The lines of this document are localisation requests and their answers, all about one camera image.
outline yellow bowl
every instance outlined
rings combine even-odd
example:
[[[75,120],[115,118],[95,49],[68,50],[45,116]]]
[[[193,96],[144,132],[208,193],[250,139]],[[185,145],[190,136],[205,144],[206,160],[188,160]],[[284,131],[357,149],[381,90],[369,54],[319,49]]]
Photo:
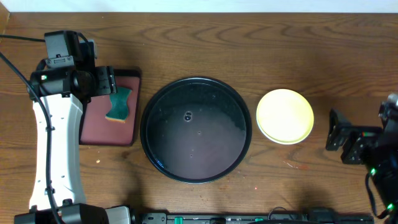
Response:
[[[262,97],[256,112],[261,132],[280,144],[303,141],[313,127],[310,103],[292,90],[274,90]]]

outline wooden surface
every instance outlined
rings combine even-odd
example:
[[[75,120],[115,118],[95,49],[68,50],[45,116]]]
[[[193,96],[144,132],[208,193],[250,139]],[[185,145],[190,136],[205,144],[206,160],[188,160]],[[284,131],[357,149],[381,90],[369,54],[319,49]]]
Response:
[[[88,204],[130,203],[142,212],[327,206],[368,213],[365,168],[343,165],[341,151],[325,150],[328,113],[335,107],[354,124],[380,125],[380,102],[398,86],[397,27],[394,14],[15,13],[6,34],[42,38],[44,32],[77,30],[98,44],[97,65],[140,66],[139,120],[160,88],[197,75],[231,85],[249,107],[253,135],[246,157],[209,184],[165,177],[146,158],[139,138],[132,147],[81,146]],[[27,77],[47,56],[44,44],[18,40],[3,40],[0,51]],[[28,211],[37,136],[26,87],[2,62],[0,71],[0,222],[9,223]],[[283,146],[258,129],[256,105],[276,88],[295,90],[312,105],[315,125],[304,142]]]
[[[3,34],[6,31],[9,15],[9,11],[0,2],[0,34]]]

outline green sponge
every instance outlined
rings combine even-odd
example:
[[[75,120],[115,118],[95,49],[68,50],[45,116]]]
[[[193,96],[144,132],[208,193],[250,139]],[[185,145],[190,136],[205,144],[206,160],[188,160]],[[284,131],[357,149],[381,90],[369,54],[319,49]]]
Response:
[[[131,90],[118,86],[118,92],[111,94],[109,99],[112,103],[111,110],[105,115],[105,118],[109,121],[117,121],[125,123],[129,116],[129,108],[127,106],[127,99]]]

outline black cable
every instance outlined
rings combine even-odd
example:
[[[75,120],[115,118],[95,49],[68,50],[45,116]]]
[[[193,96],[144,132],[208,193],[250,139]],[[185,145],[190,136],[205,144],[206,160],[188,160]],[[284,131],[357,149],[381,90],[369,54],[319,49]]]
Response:
[[[62,224],[63,221],[59,217],[57,209],[55,207],[55,202],[54,202],[54,197],[53,197],[53,192],[52,192],[52,186],[51,186],[51,175],[50,175],[50,168],[51,168],[51,131],[52,131],[52,125],[51,125],[51,120],[50,116],[47,113],[47,110],[45,109],[45,106],[42,102],[42,100],[37,96],[36,92],[30,85],[30,83],[26,80],[26,78],[23,76],[23,74],[18,71],[18,69],[0,52],[0,57],[1,59],[4,60],[4,62],[17,74],[17,76],[25,83],[26,87],[29,89],[29,91],[32,93],[34,96],[35,100],[39,103],[43,114],[45,118],[45,122],[47,124],[46,130],[47,130],[47,153],[46,153],[46,158],[45,158],[45,183],[47,185],[46,191],[47,195],[49,196],[49,202],[51,206],[51,211],[54,215],[54,219],[58,224]]]
[[[274,213],[274,210],[275,210],[275,209],[283,209],[283,210],[287,211],[287,209],[284,208],[284,207],[281,207],[281,206],[275,207],[275,208],[273,208],[273,209],[269,212],[269,214],[268,214],[268,220],[271,220],[272,213]],[[290,217],[292,220],[296,220],[296,219],[297,219],[297,218],[293,218],[293,217],[291,216],[291,214],[289,214],[289,217]]]
[[[383,219],[383,218],[385,218],[388,215],[388,211],[384,210],[380,215],[377,215],[376,202],[374,201],[373,193],[372,193],[372,190],[371,190],[371,188],[369,186],[369,178],[370,178],[370,175],[366,174],[365,186],[366,186],[366,191],[368,191],[369,201],[371,202],[373,215],[375,217],[379,218],[379,219]]]
[[[19,36],[6,35],[6,34],[1,34],[0,38],[10,38],[10,39],[18,39],[18,40],[29,40],[29,41],[36,41],[36,42],[45,42],[45,40],[43,40],[43,39],[36,39],[36,38],[30,38],[30,37],[19,37]]]
[[[44,70],[44,68],[45,68],[46,65],[47,65],[47,64],[45,63],[45,60],[42,59],[42,60],[39,62],[39,64],[37,64],[37,66],[36,66],[36,71]]]
[[[262,220],[249,224],[320,224],[318,222],[302,221],[302,220]]]
[[[88,42],[87,38],[81,32],[77,33],[77,36],[81,37],[85,41],[87,48],[88,48],[88,58],[90,58],[91,57],[90,43]]]

